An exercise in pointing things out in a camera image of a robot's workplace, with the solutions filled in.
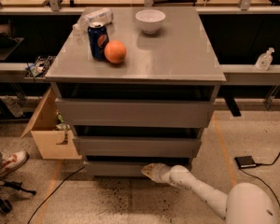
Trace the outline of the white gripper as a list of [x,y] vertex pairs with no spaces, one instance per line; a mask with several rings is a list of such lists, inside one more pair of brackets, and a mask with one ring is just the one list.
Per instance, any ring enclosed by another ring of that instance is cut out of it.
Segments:
[[157,183],[170,184],[171,167],[162,163],[151,163],[141,169],[141,173]]

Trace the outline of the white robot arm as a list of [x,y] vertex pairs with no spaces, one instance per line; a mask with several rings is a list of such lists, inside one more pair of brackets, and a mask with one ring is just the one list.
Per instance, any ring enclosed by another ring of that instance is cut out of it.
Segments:
[[144,166],[141,172],[156,183],[191,190],[225,224],[277,224],[271,198],[254,184],[237,184],[225,194],[202,182],[181,165],[170,167],[163,163],[151,163]]

